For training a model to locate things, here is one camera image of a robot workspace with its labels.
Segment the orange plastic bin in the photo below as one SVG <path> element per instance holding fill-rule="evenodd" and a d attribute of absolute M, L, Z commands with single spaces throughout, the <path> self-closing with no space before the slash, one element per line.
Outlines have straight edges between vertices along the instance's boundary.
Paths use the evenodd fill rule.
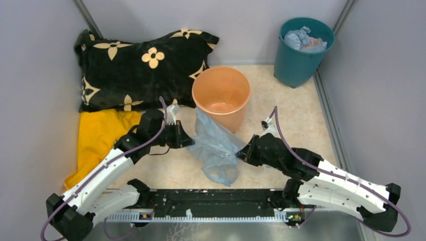
<path fill-rule="evenodd" d="M 251 87 L 242 72 L 228 66 L 216 66 L 196 77 L 192 97 L 199 109 L 234 133 L 245 119 Z"/>

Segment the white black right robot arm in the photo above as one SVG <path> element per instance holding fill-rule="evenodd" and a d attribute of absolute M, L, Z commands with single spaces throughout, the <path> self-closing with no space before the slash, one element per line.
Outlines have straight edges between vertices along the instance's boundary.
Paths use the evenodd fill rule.
<path fill-rule="evenodd" d="M 236 157 L 252 166 L 267 165 L 289 177 L 275 208 L 322 206 L 349 214 L 366 226 L 392 232 L 401 188 L 365 181 L 304 148 L 288 148 L 272 134 L 253 135 Z"/>

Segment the teal plastic bin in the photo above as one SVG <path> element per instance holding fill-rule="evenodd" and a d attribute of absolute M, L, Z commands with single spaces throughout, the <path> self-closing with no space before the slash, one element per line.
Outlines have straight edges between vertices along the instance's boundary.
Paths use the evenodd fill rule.
<path fill-rule="evenodd" d="M 309 27 L 310 37 L 322 38 L 328 43 L 325 51 L 319 53 L 305 53 L 290 48 L 284 42 L 284 36 L 292 30 L 299 30 L 303 26 Z M 274 62 L 273 75 L 283 84 L 292 88 L 297 88 L 306 83 L 328 51 L 335 42 L 335 34 L 333 30 L 325 23 L 312 18 L 293 18 L 285 22 L 279 32 L 279 44 L 277 48 L 276 58 Z"/>

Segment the light blue trash bag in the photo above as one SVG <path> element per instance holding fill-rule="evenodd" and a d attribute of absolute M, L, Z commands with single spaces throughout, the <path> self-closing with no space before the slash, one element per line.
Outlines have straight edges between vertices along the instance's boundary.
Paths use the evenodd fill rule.
<path fill-rule="evenodd" d="M 202 162 L 201 170 L 210 181 L 230 187 L 239 177 L 236 153 L 246 143 L 200 108 L 195 112 L 195 144 L 187 149 Z"/>

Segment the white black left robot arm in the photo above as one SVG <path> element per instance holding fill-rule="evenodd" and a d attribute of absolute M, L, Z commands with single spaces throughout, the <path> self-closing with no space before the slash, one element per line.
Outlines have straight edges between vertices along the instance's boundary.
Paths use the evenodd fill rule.
<path fill-rule="evenodd" d="M 181 149 L 194 145 L 181 121 L 176 119 L 179 105 L 165 110 L 150 109 L 139 124 L 121 136 L 106 157 L 79 183 L 62 195 L 53 193 L 46 200 L 48 219 L 65 240 L 84 240 L 93 227 L 113 213 L 127 207 L 154 209 L 150 188 L 138 179 L 101 198 L 100 195 L 124 172 L 131 169 L 152 146 Z"/>

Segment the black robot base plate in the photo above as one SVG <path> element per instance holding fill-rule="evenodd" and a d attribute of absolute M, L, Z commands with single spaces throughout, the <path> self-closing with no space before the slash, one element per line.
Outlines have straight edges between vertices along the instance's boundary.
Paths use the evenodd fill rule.
<path fill-rule="evenodd" d="M 276 210 L 300 209 L 296 198 L 281 189 L 156 189 L 143 194 L 131 208 L 152 209 L 154 217 L 273 217 Z"/>

